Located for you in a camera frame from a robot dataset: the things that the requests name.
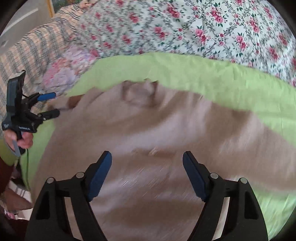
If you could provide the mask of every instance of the blue gripper pad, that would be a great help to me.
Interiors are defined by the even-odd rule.
[[[196,196],[200,197],[203,202],[207,199],[207,194],[205,191],[205,181],[203,180],[201,174],[198,171],[199,163],[192,159],[187,152],[183,154],[183,166],[189,177],[193,190]]]
[[[40,95],[37,100],[38,101],[45,101],[45,100],[49,100],[49,99],[53,99],[55,98],[57,95],[55,92],[51,92],[51,93],[48,93],[48,94],[44,94],[44,95]]]
[[[96,173],[93,175],[92,180],[89,183],[89,192],[87,194],[88,202],[92,201],[93,198],[98,196],[102,188],[102,185],[106,179],[106,176],[110,170],[111,164],[112,164],[112,155],[108,151],[104,159],[101,160],[101,165],[99,166]]]

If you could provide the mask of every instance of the plaid fabric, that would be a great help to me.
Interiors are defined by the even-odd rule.
[[[84,12],[85,10],[81,9],[78,4],[61,8],[48,24],[33,29],[0,56],[1,118],[6,113],[8,80],[24,69],[26,78],[23,92],[25,95],[34,93],[38,86],[38,78],[42,76],[52,60],[62,55]]]

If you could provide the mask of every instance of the silver screw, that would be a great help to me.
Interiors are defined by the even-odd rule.
[[[241,182],[242,182],[243,184],[247,184],[247,183],[248,183],[248,180],[245,179],[244,177],[242,177],[242,178],[241,178]]]
[[[54,182],[54,178],[53,177],[50,177],[46,180],[47,183],[53,183]]]
[[[211,178],[217,179],[218,177],[219,177],[219,175],[217,173],[215,173],[215,172],[211,173]]]
[[[83,172],[79,172],[76,174],[77,178],[83,178],[84,177],[84,173]]]

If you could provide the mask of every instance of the white wall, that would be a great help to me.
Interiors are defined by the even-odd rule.
[[[11,18],[0,36],[0,55],[30,30],[50,20],[47,0],[28,0]]]

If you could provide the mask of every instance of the green bed sheet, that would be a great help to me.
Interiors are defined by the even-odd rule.
[[[83,94],[94,86],[104,90],[124,80],[143,81],[145,78],[158,80],[165,87],[198,92],[226,107],[251,110],[296,146],[296,90],[273,76],[226,61],[168,53],[100,59],[67,95]],[[23,176],[28,183],[33,180],[53,131],[53,121],[41,125],[28,156],[21,159]],[[271,239],[291,215],[296,194],[261,190],[255,190],[255,194]]]

